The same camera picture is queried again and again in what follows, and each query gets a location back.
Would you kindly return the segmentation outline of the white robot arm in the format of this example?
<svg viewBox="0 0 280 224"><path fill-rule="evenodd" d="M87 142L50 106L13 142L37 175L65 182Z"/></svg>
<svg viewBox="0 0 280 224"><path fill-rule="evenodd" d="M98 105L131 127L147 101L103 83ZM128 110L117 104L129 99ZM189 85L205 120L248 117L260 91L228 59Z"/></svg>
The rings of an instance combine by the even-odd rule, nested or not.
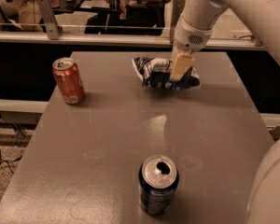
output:
<svg viewBox="0 0 280 224"><path fill-rule="evenodd" d="M280 65L280 0L186 0L175 27L171 80L178 81L189 70L190 54L205 47L228 8ZM280 139L259 166L245 224L280 224Z"/></svg>

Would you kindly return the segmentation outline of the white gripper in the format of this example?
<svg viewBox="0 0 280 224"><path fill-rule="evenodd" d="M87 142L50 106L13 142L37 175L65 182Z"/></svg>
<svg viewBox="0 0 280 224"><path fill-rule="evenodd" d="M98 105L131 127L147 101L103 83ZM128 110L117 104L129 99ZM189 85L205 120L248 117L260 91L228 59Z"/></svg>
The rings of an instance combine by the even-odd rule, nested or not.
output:
<svg viewBox="0 0 280 224"><path fill-rule="evenodd" d="M174 44L171 59L174 60L170 71L170 80L179 81L192 67L193 52L198 52L206 46L213 30L201 30L189 25L180 16L175 26Z"/></svg>

